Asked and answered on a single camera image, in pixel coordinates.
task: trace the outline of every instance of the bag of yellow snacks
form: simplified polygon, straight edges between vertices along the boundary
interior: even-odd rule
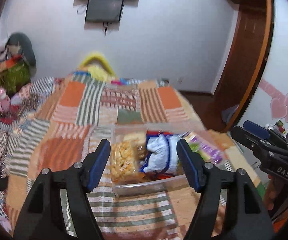
[[[111,145],[111,177],[120,184],[132,184],[145,181],[145,174],[139,172],[138,153],[132,141],[126,140]]]

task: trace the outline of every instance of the green bag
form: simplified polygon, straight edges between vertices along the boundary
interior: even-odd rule
[[[0,86],[8,94],[15,94],[28,82],[30,82],[29,67],[23,60],[0,73]]]

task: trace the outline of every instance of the baseboard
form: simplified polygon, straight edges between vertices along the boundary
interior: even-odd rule
[[[183,96],[208,96],[213,97],[213,94],[210,92],[196,92],[196,91],[186,91],[186,90],[180,90],[179,91]]]

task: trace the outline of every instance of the small monitor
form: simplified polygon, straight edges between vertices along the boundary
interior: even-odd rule
[[[86,10],[87,22],[119,22],[123,0],[89,0]]]

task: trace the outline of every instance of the blue gripper pad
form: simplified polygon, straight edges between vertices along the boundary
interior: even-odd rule
[[[204,160],[198,153],[191,150],[185,139],[180,139],[177,142],[176,149],[189,186],[200,193],[206,183],[206,176],[203,172]]]
[[[90,167],[87,184],[87,188],[90,191],[93,191],[98,186],[110,154],[111,145],[109,141],[102,139],[95,152],[89,153],[83,161],[83,164],[85,161],[88,162]]]
[[[269,132],[262,126],[247,120],[244,122],[243,127],[246,131],[256,135],[257,137],[259,137],[262,140],[268,140],[270,137]]]

